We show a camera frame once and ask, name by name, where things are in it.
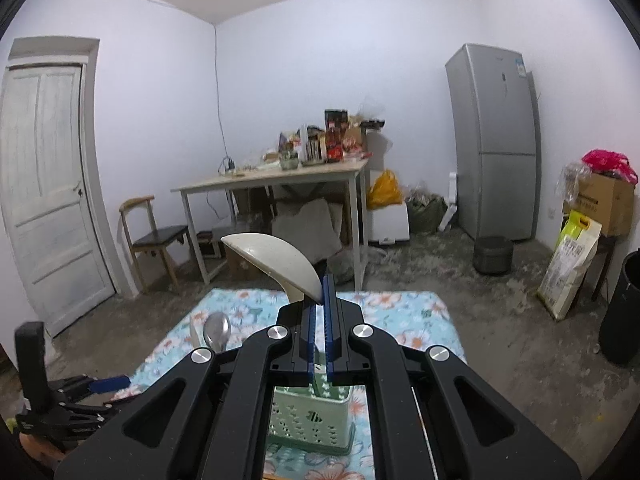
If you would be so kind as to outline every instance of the wooden stool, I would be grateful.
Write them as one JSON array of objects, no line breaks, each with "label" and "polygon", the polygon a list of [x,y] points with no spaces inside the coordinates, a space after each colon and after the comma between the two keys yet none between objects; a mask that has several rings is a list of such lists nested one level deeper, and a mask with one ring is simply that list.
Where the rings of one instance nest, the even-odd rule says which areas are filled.
[{"label": "wooden stool", "polygon": [[[140,264],[138,263],[138,259],[136,258],[136,253],[146,253],[148,251],[151,251],[151,255],[155,256],[155,252],[158,251],[160,253],[160,257],[162,258],[162,262],[164,263],[164,268],[166,269],[167,274],[169,275],[169,277],[171,277],[171,281],[174,282],[174,286],[177,288],[178,278],[175,275],[175,271],[171,264],[171,260],[169,254],[166,251],[166,248],[176,240],[183,244],[184,236],[186,235],[193,252],[193,241],[189,238],[189,228],[187,225],[173,225],[158,229],[158,227],[156,226],[156,219],[154,218],[154,212],[151,209],[151,201],[154,198],[155,196],[153,195],[141,196],[139,198],[130,198],[129,200],[123,202],[120,206],[120,217],[122,218],[124,235],[127,239],[129,252],[131,253],[131,257],[133,259],[133,265],[134,267],[136,267],[138,279],[140,280],[140,284],[142,285],[142,291],[145,293],[147,292],[146,283],[142,277],[142,271],[140,270]],[[127,212],[143,204],[146,205],[146,213],[149,217],[149,223],[151,224],[152,231],[149,234],[131,243],[131,236],[129,235],[129,228],[127,227],[126,220]]]}]

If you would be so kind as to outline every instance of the white ladle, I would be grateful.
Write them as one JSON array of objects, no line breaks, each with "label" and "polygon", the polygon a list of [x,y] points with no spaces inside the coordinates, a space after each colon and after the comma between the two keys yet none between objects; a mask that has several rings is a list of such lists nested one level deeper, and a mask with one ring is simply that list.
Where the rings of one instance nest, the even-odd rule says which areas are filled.
[{"label": "white ladle", "polygon": [[221,241],[276,280],[290,303],[301,301],[306,294],[322,304],[320,278],[305,255],[293,245],[262,233],[237,233],[222,237]]}]

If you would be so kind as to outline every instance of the white cardboard box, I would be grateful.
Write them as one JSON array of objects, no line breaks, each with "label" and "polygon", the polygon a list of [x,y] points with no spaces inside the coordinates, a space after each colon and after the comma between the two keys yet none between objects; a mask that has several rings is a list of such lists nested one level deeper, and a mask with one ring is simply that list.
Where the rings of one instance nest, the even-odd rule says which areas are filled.
[{"label": "white cardboard box", "polygon": [[391,245],[409,239],[409,217],[406,204],[394,204],[367,211],[369,241]]}]

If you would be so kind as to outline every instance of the cardboard box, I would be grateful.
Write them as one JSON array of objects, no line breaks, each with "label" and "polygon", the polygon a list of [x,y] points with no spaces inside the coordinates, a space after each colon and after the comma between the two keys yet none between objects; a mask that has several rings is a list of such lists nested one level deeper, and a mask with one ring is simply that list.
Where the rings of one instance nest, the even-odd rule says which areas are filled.
[{"label": "cardboard box", "polygon": [[236,282],[258,280],[263,275],[263,272],[258,267],[229,248],[226,248],[226,262],[229,265],[231,279]]},{"label": "cardboard box", "polygon": [[633,184],[593,173],[580,182],[580,191],[575,205],[564,202],[562,210],[571,209],[587,215],[602,224],[604,236],[626,235],[631,229],[634,214]]}]

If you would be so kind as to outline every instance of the black trash can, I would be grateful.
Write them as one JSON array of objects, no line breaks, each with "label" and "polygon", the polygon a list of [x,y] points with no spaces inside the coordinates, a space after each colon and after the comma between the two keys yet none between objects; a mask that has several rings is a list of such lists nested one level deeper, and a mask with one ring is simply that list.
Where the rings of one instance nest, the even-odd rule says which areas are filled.
[{"label": "black trash can", "polygon": [[604,357],[617,365],[628,364],[640,349],[640,250],[622,262],[598,342]]}]

